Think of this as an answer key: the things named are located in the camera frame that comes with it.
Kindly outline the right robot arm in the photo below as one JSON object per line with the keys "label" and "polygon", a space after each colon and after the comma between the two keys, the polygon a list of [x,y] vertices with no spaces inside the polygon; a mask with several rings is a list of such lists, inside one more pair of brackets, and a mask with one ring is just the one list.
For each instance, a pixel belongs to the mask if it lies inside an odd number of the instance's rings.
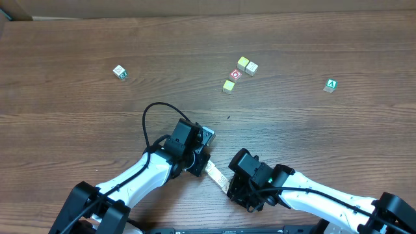
{"label": "right robot arm", "polygon": [[353,196],[316,183],[292,168],[265,163],[230,164],[234,176],[227,192],[249,213],[264,205],[315,215],[350,233],[414,233],[415,209],[385,192],[378,199]]}

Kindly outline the white block with brush picture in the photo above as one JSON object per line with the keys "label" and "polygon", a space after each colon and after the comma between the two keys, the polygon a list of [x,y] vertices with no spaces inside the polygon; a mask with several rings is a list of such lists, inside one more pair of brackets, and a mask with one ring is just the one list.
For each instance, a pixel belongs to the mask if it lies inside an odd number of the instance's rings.
{"label": "white block with brush picture", "polygon": [[227,194],[229,190],[229,183],[226,183],[223,187],[222,187],[222,192],[224,194]]}

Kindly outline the white patterned block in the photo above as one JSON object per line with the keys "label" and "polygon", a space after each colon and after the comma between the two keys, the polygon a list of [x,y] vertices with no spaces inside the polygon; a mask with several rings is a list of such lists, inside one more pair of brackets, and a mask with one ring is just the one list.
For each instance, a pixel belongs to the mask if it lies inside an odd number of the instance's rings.
{"label": "white patterned block", "polygon": [[216,170],[215,164],[211,160],[208,160],[207,165],[205,167],[205,172],[207,174],[214,174],[215,170]]}

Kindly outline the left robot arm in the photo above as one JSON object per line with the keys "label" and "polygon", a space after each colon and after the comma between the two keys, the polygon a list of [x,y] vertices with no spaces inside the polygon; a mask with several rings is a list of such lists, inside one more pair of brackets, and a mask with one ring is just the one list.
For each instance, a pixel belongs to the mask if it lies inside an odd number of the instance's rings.
{"label": "left robot arm", "polygon": [[129,219],[131,209],[151,191],[183,170],[200,176],[210,155],[201,149],[174,157],[165,148],[144,152],[142,158],[117,177],[90,185],[74,186],[50,233],[142,233]]}

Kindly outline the block with blue side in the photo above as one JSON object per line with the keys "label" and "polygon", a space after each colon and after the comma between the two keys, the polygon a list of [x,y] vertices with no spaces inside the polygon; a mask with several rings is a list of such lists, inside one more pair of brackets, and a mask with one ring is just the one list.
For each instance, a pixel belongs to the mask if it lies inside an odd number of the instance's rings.
{"label": "block with blue side", "polygon": [[218,175],[215,181],[221,188],[228,184],[228,179],[222,174]]}

